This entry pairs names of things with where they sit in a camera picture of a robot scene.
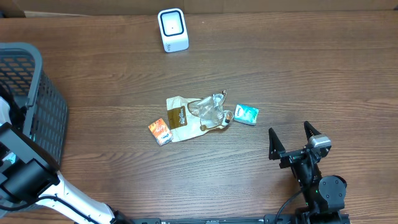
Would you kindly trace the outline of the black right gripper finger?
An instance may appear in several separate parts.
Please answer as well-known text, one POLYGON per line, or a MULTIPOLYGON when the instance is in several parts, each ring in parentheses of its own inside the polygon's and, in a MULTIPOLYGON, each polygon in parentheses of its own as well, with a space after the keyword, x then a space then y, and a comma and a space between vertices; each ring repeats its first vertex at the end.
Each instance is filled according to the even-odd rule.
POLYGON ((321 135, 321 133, 317 129, 315 129, 308 121, 305 121, 303 125, 308 140, 312 137, 318 138, 319 135, 321 135))
POLYGON ((276 132, 269 129, 269 159, 278 160, 285 154, 285 147, 279 140, 276 132))

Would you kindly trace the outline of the teal white tissue pack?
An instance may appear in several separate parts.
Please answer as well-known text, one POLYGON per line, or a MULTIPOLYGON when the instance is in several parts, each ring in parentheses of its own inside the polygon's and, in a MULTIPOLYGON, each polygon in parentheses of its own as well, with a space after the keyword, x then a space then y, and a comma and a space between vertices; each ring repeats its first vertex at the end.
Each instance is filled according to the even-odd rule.
POLYGON ((234 120, 239 123, 255 126, 258 114, 259 110, 257 108, 237 104, 234 112, 234 120))

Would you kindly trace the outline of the beige brown bag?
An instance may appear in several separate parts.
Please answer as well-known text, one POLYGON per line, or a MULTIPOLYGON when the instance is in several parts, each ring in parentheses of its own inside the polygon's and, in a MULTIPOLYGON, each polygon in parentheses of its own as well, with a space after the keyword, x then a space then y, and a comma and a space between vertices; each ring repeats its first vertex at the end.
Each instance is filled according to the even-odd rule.
POLYGON ((204 98, 168 98, 167 116, 172 141, 185 141, 202 136, 213 129, 227 127, 234 114, 223 108, 226 95, 227 91, 223 90, 204 98))

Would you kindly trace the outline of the orange tissue pack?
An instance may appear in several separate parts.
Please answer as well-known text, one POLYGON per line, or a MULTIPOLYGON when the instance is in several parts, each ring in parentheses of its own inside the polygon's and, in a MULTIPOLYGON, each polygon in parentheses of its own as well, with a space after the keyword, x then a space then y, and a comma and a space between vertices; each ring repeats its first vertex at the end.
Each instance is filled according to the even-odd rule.
POLYGON ((173 139, 169 127, 162 118, 154 121, 148 128, 160 146, 169 143, 173 139))

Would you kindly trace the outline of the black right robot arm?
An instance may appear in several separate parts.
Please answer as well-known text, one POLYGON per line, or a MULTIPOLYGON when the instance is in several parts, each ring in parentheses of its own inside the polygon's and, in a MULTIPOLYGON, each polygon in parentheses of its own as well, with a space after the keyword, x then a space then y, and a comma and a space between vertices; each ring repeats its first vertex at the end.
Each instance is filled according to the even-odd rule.
POLYGON ((340 211, 345 207, 347 183, 338 175, 322 176, 318 163, 331 149, 331 139, 317 131, 308 121, 304 124, 308 143, 301 149, 287 152, 276 132, 269 129, 269 159, 279 160, 280 168, 290 168, 300 190, 293 194, 275 215, 265 215, 265 223, 297 224, 349 224, 348 215, 340 211), (283 215, 284 208, 300 194, 305 207, 295 213, 283 215))

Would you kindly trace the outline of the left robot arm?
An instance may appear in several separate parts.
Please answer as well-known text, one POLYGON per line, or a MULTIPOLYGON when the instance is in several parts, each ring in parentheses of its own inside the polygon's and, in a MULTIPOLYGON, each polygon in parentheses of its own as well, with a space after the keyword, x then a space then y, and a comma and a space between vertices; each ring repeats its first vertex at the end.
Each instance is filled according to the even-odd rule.
POLYGON ((1 212, 34 204, 75 223, 131 223, 120 211, 93 200, 69 183, 55 159, 11 124, 11 107, 1 99, 1 212))

